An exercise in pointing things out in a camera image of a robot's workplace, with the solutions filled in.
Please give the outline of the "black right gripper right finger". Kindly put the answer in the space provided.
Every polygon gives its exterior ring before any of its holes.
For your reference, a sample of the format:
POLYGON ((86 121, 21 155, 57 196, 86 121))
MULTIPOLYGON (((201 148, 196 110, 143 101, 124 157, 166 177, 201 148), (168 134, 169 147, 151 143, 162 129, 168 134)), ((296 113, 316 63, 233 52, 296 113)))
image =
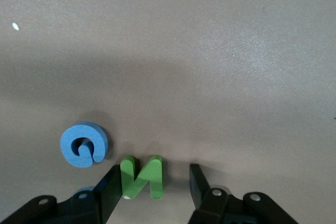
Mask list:
POLYGON ((297 223, 264 193, 246 193, 240 200, 221 188, 212 188, 199 164, 190 165, 189 184, 195 206, 189 223, 297 223))

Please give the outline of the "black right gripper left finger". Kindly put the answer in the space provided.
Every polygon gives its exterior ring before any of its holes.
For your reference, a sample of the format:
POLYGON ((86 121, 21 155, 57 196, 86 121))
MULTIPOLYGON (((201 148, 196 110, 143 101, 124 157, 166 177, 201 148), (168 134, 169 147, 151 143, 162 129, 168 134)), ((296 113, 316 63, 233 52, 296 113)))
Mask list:
POLYGON ((2 223, 106 223, 121 197, 120 165, 114 165, 93 189, 63 202, 52 195, 35 197, 2 223))

